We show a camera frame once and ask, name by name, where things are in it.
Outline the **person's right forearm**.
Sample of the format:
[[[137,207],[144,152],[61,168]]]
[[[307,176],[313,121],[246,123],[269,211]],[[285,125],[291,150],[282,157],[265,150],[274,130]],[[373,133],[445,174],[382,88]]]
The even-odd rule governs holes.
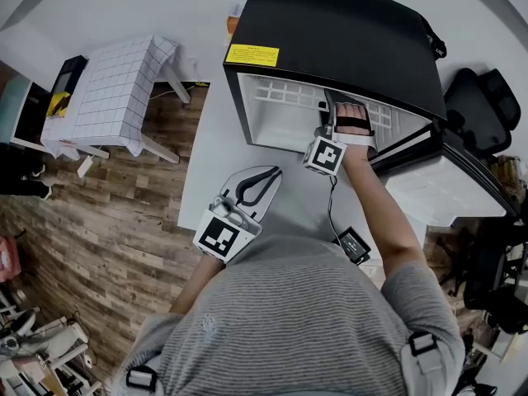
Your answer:
[[[417,236],[404,212],[369,164],[367,147],[349,145],[342,165],[361,203],[385,275],[389,276],[409,262],[425,266],[427,260]]]

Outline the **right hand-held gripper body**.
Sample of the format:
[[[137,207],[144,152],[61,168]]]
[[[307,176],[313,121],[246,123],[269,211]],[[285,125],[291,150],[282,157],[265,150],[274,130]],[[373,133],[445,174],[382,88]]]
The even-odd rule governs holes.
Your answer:
[[[376,150],[370,125],[325,125],[314,132],[303,158],[303,166],[317,173],[336,176],[344,162],[347,166],[368,162],[368,153]]]

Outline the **black wheeled chair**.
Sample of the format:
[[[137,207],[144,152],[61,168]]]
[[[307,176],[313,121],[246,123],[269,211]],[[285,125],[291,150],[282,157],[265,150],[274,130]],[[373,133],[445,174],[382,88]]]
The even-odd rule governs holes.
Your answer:
[[[443,238],[436,240],[452,261],[440,284],[455,281],[451,296],[463,286],[464,306],[487,312],[493,327],[511,335],[528,332],[528,303],[516,297],[519,276],[528,261],[528,224],[489,218],[476,233],[463,228],[456,238],[457,250],[448,247]]]

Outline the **white checked tablecloth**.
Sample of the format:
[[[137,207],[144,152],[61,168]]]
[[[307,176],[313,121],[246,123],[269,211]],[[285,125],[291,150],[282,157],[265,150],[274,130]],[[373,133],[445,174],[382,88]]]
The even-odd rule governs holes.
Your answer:
[[[154,80],[174,60],[177,44],[143,35],[87,56],[65,116],[51,116],[40,142],[55,158],[73,160],[85,147],[125,147],[135,157],[147,148],[142,126]]]

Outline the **black battery box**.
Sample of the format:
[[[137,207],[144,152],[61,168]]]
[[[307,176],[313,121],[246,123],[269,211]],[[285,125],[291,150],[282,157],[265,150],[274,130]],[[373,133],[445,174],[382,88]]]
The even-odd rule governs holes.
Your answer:
[[[332,242],[338,245],[357,266],[370,260],[370,246],[352,227],[336,236]]]

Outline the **white floor machine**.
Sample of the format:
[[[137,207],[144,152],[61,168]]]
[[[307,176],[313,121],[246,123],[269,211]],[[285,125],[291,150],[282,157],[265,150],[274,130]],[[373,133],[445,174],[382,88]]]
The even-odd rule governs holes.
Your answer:
[[[51,366],[76,345],[87,345],[87,335],[65,317],[37,327],[39,313],[0,315],[0,396],[81,396],[84,383]]]

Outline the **white wire fridge shelf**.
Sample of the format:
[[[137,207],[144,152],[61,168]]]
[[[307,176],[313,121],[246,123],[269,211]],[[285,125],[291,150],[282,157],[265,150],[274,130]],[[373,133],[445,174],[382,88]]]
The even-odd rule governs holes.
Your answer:
[[[304,109],[315,109],[323,113],[329,112],[329,109],[322,111],[318,108],[319,101],[325,101],[328,107],[328,101],[322,87],[285,81],[279,78],[258,77],[255,98],[258,101],[280,102]],[[352,98],[364,104],[368,111],[372,130],[376,135],[381,136],[383,133],[388,133],[388,136],[392,138],[400,132],[397,109],[356,95],[353,95]]]

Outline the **yellow box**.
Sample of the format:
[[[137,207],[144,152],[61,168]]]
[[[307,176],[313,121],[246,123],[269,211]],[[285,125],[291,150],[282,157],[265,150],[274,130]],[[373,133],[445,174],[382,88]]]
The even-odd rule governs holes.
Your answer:
[[[65,117],[68,109],[71,94],[69,92],[59,92],[52,95],[48,109],[47,117]]]

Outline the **person's right hand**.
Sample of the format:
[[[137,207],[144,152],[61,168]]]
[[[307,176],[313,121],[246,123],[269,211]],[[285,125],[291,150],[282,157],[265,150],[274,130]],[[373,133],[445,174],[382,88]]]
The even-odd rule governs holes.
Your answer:
[[[340,134],[371,135],[367,111],[363,106],[349,102],[337,103],[335,109],[336,132]]]

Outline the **grey striped shirt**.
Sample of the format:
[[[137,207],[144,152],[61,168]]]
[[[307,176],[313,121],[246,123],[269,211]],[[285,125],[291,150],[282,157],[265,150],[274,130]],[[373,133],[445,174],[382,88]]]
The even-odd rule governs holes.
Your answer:
[[[438,348],[415,357],[414,332]],[[302,237],[269,237],[231,261],[185,315],[147,317],[111,396],[417,396],[450,394],[464,343],[436,276],[406,263],[377,287],[342,250]],[[147,365],[154,394],[125,387]]]

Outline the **black mini fridge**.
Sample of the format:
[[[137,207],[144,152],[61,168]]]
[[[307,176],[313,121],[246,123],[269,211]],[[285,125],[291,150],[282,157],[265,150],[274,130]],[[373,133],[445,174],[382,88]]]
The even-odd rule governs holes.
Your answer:
[[[247,0],[223,66],[246,142],[303,153],[330,114],[258,101],[257,78],[279,78],[390,105],[389,151],[446,118],[437,60],[421,15],[393,0]]]

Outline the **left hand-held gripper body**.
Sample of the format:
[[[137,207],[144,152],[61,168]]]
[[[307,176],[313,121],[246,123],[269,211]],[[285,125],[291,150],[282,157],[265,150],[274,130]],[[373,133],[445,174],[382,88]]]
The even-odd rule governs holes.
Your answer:
[[[262,233],[262,226],[223,196],[216,196],[204,212],[193,244],[228,264]]]

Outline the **black mesh office chair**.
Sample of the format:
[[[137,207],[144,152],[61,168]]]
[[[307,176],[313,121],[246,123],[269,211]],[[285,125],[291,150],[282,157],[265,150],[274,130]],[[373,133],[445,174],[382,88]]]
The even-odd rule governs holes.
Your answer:
[[[521,107],[496,68],[481,75],[459,70],[445,93],[445,108],[447,129],[479,158],[508,149],[521,119]]]

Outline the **person's left forearm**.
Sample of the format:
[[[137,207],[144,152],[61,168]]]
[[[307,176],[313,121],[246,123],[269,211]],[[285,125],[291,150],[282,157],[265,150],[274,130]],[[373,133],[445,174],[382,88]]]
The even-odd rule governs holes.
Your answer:
[[[187,314],[193,307],[201,291],[213,280],[223,269],[225,264],[212,257],[203,255],[191,277],[183,286],[180,294],[169,309],[173,314]]]

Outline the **black bag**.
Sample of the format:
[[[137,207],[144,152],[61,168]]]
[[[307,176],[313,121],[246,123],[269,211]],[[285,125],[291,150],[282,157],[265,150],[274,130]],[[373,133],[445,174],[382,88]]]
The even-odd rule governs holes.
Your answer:
[[[435,60],[445,58],[447,54],[445,42],[441,40],[440,37],[433,31],[430,24],[423,16],[421,16],[421,20]]]

